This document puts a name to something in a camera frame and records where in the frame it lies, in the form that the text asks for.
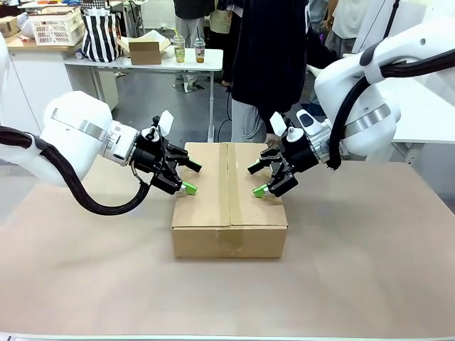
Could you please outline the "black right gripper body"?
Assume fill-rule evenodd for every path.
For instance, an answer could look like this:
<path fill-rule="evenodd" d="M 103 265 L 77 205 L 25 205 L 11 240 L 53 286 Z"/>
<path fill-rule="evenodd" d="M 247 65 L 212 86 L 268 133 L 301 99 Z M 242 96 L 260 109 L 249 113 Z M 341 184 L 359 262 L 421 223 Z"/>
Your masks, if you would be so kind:
<path fill-rule="evenodd" d="M 305 136 L 294 142 L 289 142 L 287 137 L 282 138 L 282 155 L 292 167 L 292 173 L 303 173 L 319 164 L 319 159 Z"/>

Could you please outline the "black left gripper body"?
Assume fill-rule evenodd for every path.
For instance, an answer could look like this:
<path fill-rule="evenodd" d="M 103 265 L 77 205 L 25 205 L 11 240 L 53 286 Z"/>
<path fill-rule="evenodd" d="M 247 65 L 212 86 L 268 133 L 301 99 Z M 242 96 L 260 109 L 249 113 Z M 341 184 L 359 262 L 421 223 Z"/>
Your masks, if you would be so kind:
<path fill-rule="evenodd" d="M 170 181 L 163 173 L 167 146 L 168 139 L 164 137 L 159 137 L 157 142 L 152 142 L 143 136 L 136 138 L 130 168 L 140 185 L 146 185 L 146 182 L 137 174 L 138 170 L 153 173 L 149 185 L 170 185 Z"/>

